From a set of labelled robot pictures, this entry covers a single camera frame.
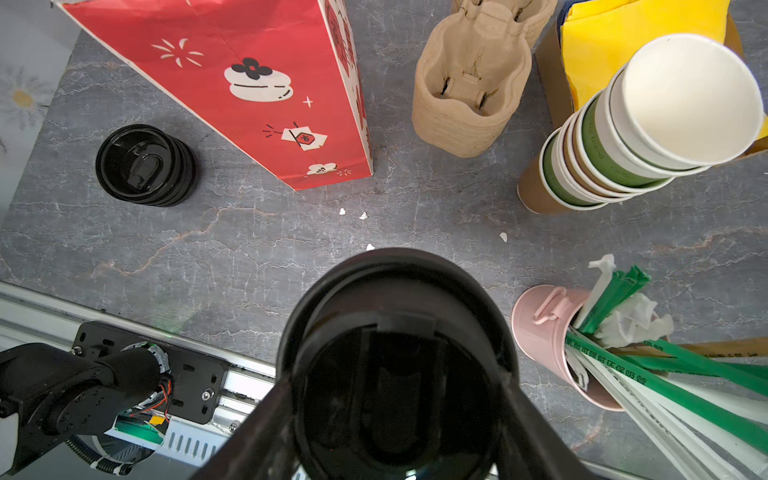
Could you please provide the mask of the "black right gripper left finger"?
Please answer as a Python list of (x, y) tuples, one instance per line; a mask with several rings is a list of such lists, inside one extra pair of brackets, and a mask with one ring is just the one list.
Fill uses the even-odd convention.
[(297, 468), (291, 379), (281, 378), (195, 479), (290, 479)]

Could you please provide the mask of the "red white paper gift bag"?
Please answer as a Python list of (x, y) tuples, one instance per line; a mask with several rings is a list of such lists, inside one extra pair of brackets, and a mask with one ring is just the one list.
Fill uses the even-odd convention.
[(61, 8), (292, 189), (372, 175), (344, 2), (106, 0)]

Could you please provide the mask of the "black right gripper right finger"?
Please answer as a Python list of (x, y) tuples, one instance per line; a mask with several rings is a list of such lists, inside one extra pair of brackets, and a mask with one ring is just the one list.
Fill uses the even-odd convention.
[(499, 479), (596, 479), (544, 419), (511, 374), (502, 375)]

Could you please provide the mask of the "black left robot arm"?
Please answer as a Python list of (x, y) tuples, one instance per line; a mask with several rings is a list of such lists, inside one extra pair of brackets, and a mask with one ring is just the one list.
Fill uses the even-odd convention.
[(14, 475), (65, 443), (91, 468), (126, 476), (133, 464), (112, 460), (83, 441), (117, 417), (168, 408), (176, 381), (158, 345), (139, 342), (88, 359), (45, 343), (1, 354), (1, 471)]

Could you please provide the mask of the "black plastic cup lid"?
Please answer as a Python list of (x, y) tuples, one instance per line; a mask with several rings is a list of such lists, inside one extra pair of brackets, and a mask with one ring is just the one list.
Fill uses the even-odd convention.
[(332, 268), (282, 335), (298, 461), (312, 479), (483, 479), (518, 373), (483, 287), (438, 255), (385, 248)]

